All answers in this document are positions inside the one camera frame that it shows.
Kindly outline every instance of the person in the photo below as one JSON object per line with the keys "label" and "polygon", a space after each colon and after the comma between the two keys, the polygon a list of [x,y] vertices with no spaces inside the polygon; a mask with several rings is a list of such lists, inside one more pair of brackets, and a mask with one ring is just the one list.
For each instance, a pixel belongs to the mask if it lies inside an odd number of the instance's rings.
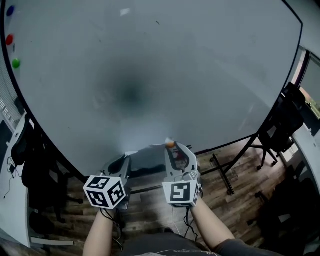
{"label": "person", "polygon": [[[278,256],[279,254],[251,247],[235,236],[227,226],[210,210],[202,198],[191,208],[194,222],[210,249],[178,234],[164,232],[145,234],[126,244],[120,256]],[[99,211],[85,241],[83,256],[110,256],[113,221]]]}

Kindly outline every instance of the forearm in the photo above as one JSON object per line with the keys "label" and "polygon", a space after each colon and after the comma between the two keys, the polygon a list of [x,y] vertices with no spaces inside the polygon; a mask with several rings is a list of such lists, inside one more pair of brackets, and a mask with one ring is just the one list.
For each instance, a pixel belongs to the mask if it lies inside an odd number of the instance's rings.
{"label": "forearm", "polygon": [[113,221],[99,211],[95,217],[83,248],[83,256],[110,256],[112,246]]}
{"label": "forearm", "polygon": [[214,250],[225,240],[235,238],[227,226],[211,211],[202,198],[198,198],[196,207],[191,209],[191,213],[205,244],[211,250]]}

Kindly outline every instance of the whiteboard frame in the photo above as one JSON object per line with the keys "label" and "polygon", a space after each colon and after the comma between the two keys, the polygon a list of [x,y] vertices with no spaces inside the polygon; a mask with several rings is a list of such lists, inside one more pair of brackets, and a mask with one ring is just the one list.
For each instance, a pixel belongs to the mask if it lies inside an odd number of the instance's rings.
{"label": "whiteboard frame", "polygon": [[[290,10],[291,12],[294,14],[294,16],[298,19],[298,21],[300,22],[301,24],[301,30],[300,30],[300,35],[299,35],[299,40],[298,40],[298,45],[297,45],[297,48],[296,48],[296,52],[295,52],[295,55],[294,55],[294,59],[293,59],[293,62],[291,64],[291,67],[290,67],[290,70],[289,70],[289,73],[287,75],[287,78],[285,80],[285,83],[282,87],[282,89],[286,86],[287,82],[288,82],[288,78],[290,76],[290,73],[292,72],[292,69],[293,69],[293,66],[294,66],[294,63],[295,63],[295,60],[296,60],[296,57],[297,57],[297,53],[298,53],[298,50],[299,50],[299,46],[300,46],[300,41],[301,41],[301,36],[302,36],[302,30],[303,30],[303,22],[302,20],[299,18],[299,16],[296,14],[296,12],[291,8],[291,6],[286,2],[286,0],[279,0],[279,1],[282,1]],[[30,116],[30,119],[33,121],[33,123],[35,124],[35,126],[37,126],[42,135],[44,136],[44,138],[52,145],[53,149],[54,149],[54,153],[55,153],[55,157],[56,159],[70,172],[72,173],[76,178],[78,178],[80,181],[82,181],[83,183],[86,183],[87,181],[87,178],[80,172],[78,171],[74,166],[73,164],[61,153],[61,151],[55,146],[55,144],[51,141],[51,139],[48,137],[48,135],[46,134],[46,132],[43,130],[43,128],[40,126],[40,124],[38,123],[36,117],[33,115],[31,109],[29,108],[20,88],[19,88],[19,85],[18,85],[18,82],[16,80],[16,77],[14,75],[14,72],[13,72],[13,69],[12,69],[12,66],[11,66],[11,63],[10,63],[10,59],[9,59],[9,54],[8,54],[8,50],[7,50],[7,46],[6,46],[6,36],[5,36],[5,11],[6,11],[6,0],[2,0],[1,1],[1,9],[0,9],[0,40],[1,40],[1,48],[2,48],[2,52],[3,52],[3,57],[4,57],[4,61],[5,61],[5,65],[6,65],[6,68],[7,68],[7,71],[8,71],[8,74],[9,74],[9,77],[12,81],[12,84],[13,84],[13,87],[18,95],[18,98],[19,100],[21,101],[21,104],[23,105],[25,111],[28,113],[28,115]],[[240,159],[240,157],[246,152],[246,150],[249,148],[249,146],[251,145],[248,145],[251,141],[253,142],[257,137],[258,137],[258,134],[261,130],[261,128],[264,126],[264,124],[266,123],[266,120],[268,120],[272,113],[274,112],[275,110],[275,106],[272,107],[271,111],[269,112],[268,116],[266,117],[265,121],[263,122],[263,124],[261,125],[261,127],[259,128],[259,130],[257,131],[257,133],[255,134],[252,134],[250,136],[247,136],[245,138],[242,138],[242,139],[239,139],[239,140],[236,140],[236,141],[233,141],[233,142],[230,142],[230,143],[227,143],[227,144],[224,144],[224,145],[221,145],[221,146],[218,146],[218,147],[215,147],[215,148],[211,148],[211,149],[206,149],[206,150],[203,150],[201,152],[198,152],[196,153],[196,155],[199,155],[199,154],[202,154],[202,153],[205,153],[205,152],[208,152],[208,151],[212,151],[214,149],[218,149],[218,148],[222,148],[222,147],[225,147],[227,145],[231,145],[233,143],[236,143],[238,141],[241,141],[241,140],[244,140],[244,139],[247,139],[247,138],[251,138],[249,140],[249,142],[247,143],[247,145],[241,150],[241,152],[235,157],[235,159],[231,162],[231,164],[225,169],[225,173],[228,172],[232,166]]]}

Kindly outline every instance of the gray shirt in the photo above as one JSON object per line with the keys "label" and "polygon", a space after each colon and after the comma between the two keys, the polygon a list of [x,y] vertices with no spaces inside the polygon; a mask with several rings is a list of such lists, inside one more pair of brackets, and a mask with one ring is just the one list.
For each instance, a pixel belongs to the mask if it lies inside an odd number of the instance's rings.
{"label": "gray shirt", "polygon": [[120,256],[279,256],[279,254],[251,247],[240,239],[229,239],[211,252],[204,246],[173,233],[145,234],[126,242]]}

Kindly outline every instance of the blue magnet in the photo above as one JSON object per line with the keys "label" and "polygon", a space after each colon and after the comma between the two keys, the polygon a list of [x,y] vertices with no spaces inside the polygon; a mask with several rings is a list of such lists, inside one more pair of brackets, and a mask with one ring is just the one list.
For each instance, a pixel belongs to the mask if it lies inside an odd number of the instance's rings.
{"label": "blue magnet", "polygon": [[6,11],[6,15],[11,16],[14,13],[14,11],[15,11],[15,6],[11,5],[9,9]]}

